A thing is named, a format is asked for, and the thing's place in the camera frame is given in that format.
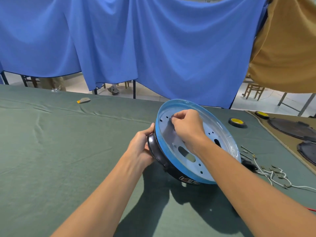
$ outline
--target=green tablecloth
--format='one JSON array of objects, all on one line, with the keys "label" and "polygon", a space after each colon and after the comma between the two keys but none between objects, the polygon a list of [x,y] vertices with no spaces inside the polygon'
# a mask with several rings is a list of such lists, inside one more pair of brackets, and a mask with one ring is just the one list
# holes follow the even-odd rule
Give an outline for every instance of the green tablecloth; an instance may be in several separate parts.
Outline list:
[{"label": "green tablecloth", "polygon": [[[89,103],[78,104],[82,97]],[[161,102],[0,85],[0,236],[49,236],[102,182]],[[316,176],[244,111],[207,108],[294,185]],[[244,120],[248,128],[227,123]],[[316,194],[278,187],[316,209]],[[182,186],[154,163],[138,182],[116,236],[251,236],[216,185]]]}]

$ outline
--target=yellow curtain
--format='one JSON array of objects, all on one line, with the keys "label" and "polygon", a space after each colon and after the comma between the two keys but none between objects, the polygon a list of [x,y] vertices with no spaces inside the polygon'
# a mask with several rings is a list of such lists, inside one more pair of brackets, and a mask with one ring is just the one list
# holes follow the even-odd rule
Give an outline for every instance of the yellow curtain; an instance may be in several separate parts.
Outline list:
[{"label": "yellow curtain", "polygon": [[316,5],[271,0],[268,19],[253,46],[248,73],[263,87],[316,92]]}]

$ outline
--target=person's foot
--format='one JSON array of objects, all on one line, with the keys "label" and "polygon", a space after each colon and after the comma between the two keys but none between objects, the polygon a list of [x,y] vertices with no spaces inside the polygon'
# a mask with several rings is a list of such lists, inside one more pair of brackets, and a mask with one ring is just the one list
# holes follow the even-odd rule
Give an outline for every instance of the person's foot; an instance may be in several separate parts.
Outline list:
[{"label": "person's foot", "polygon": [[108,88],[107,90],[108,90],[109,92],[111,92],[112,95],[114,95],[114,96],[119,93],[119,90],[118,90],[116,87],[114,87],[113,85],[112,85],[110,88]]}]

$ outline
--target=person's left arm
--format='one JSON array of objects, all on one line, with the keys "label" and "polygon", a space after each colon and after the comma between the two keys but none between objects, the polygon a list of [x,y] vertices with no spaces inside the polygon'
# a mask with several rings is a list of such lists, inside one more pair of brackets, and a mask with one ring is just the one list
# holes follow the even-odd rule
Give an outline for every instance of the person's left arm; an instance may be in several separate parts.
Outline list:
[{"label": "person's left arm", "polygon": [[127,151],[99,187],[51,237],[113,236],[123,211],[144,169],[153,162],[146,136],[154,124],[139,131]]}]

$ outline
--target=person's left hand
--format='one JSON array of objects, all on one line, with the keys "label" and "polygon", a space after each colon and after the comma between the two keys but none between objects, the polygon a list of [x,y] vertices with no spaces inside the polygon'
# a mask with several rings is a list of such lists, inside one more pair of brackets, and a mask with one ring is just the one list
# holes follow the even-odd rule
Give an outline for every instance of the person's left hand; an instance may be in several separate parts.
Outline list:
[{"label": "person's left hand", "polygon": [[136,133],[134,138],[130,141],[127,148],[127,155],[132,158],[137,158],[145,167],[149,166],[154,159],[152,158],[147,145],[147,136],[154,131],[155,124],[152,123],[151,126],[144,131],[139,131]]}]

